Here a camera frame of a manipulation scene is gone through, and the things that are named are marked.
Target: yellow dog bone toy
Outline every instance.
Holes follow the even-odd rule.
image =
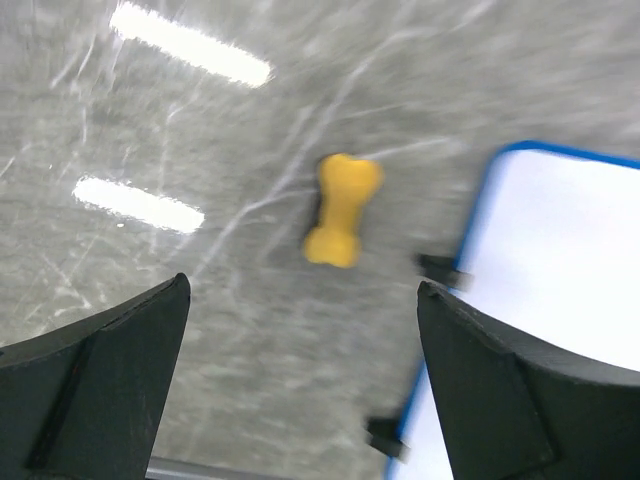
[[[322,204],[318,225],[304,241],[311,263],[350,268],[358,261],[362,209],[382,184],[382,167],[345,153],[330,155],[318,167]]]

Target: floor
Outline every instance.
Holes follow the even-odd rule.
[[[154,453],[380,478],[363,419],[419,359],[411,254],[455,251],[504,143],[640,155],[640,4],[137,5],[0,0],[0,345],[183,271]],[[386,173],[351,270],[300,250],[315,165],[339,151]]]

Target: white tray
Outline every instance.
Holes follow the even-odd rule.
[[[547,342],[640,371],[640,163],[526,141],[487,169],[457,268],[458,297]],[[388,480],[449,480],[426,369],[400,426]]]

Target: black clip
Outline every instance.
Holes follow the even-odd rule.
[[[369,445],[387,457],[399,458],[404,444],[398,438],[400,419],[395,417],[370,417],[367,420]]]
[[[415,261],[422,276],[429,280],[456,290],[466,290],[469,286],[471,275],[456,270],[453,258],[418,254]]]

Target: metal rod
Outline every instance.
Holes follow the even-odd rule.
[[[226,468],[208,467],[193,463],[151,457],[147,480],[287,480],[257,473],[244,473]]]

